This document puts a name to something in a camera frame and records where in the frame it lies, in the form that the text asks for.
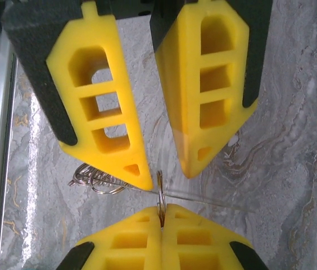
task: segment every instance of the gray marble countertop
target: gray marble countertop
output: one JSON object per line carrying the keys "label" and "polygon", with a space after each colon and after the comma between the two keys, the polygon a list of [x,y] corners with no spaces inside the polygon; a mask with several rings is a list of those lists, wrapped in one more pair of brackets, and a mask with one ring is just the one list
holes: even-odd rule
{"label": "gray marble countertop", "polygon": [[[118,25],[152,175],[161,169],[167,190],[254,213],[168,202],[244,235],[271,270],[317,269],[317,0],[274,1],[259,106],[191,180],[176,155],[148,23]],[[102,196],[69,187],[79,164],[60,150],[19,69],[0,269],[55,269],[79,239],[157,201],[139,191]]]}

